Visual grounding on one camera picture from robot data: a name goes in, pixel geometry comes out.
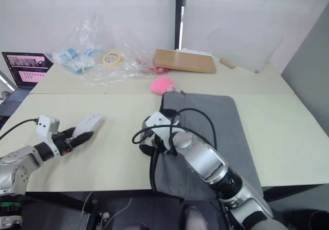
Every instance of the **pink plush toy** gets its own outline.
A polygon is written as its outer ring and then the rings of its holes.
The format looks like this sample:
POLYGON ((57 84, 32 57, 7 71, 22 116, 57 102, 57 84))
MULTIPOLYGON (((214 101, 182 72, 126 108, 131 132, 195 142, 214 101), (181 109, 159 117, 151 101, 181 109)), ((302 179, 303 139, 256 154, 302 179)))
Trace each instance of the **pink plush toy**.
POLYGON ((167 91, 176 91, 176 86, 170 78, 160 77, 152 82, 151 91, 155 94, 163 95, 167 91))

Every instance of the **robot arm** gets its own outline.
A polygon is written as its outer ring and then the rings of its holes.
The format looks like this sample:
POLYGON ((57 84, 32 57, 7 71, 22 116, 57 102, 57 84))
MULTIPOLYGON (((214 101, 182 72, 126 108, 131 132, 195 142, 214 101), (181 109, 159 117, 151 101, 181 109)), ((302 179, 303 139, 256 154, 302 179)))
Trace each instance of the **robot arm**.
POLYGON ((0 159, 0 229, 20 229, 22 199, 31 174, 51 158, 58 158, 88 141, 103 116, 96 114, 77 127, 58 132, 59 120, 40 116, 37 134, 42 143, 25 146, 0 159))
MULTIPOLYGON (((155 112, 146 121, 148 127, 168 125, 170 121, 160 112, 155 112)), ((163 140, 168 151, 174 148, 187 164, 218 195, 229 214, 249 230, 287 230, 278 221, 262 196, 241 176, 236 174, 225 159, 209 144, 196 135, 173 128, 172 144, 169 145, 169 127, 154 128, 153 131, 163 140)))

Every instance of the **white table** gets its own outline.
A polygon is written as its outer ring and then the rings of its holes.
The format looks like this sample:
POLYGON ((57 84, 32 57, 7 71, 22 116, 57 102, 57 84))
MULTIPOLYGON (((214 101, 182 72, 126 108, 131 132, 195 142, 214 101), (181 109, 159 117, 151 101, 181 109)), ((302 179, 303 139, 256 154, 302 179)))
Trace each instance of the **white table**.
MULTIPOLYGON (((296 95, 230 96, 262 186, 329 182, 329 138, 296 95)), ((60 119, 64 130, 88 114, 102 113, 106 122, 97 135, 72 153, 46 162, 31 176, 28 191, 149 189, 150 158, 131 137, 144 118, 159 109, 160 100, 153 94, 30 94, 1 133, 40 114, 60 119)), ((0 156, 39 143, 35 129, 26 123, 1 140, 0 156)))
MULTIPOLYGON (((188 93, 214 95, 293 93, 288 84, 270 65, 256 74, 241 67, 232 70, 219 62, 215 64, 216 74, 172 70, 164 76, 170 77, 178 90, 188 93)), ((87 80, 65 71, 60 65, 53 65, 31 93, 148 94, 153 80, 154 78, 130 79, 106 86, 91 86, 87 80)))

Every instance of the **wooden board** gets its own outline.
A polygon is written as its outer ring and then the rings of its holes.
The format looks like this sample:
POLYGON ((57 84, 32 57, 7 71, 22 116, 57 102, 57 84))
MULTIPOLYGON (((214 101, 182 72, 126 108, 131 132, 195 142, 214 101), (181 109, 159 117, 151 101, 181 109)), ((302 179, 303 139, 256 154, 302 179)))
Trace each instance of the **wooden board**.
POLYGON ((184 71, 216 73, 216 67, 211 56, 172 50, 157 49, 154 65, 184 71))

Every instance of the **white computer mouse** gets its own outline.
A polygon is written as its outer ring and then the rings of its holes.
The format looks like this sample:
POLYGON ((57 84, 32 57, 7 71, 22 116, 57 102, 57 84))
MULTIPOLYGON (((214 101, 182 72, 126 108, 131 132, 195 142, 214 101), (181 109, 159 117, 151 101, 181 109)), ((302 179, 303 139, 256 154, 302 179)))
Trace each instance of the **white computer mouse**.
POLYGON ((87 131, 95 131, 95 129, 102 123, 104 119, 104 115, 99 113, 87 116, 76 126, 72 134, 72 138, 76 138, 78 135, 87 131))

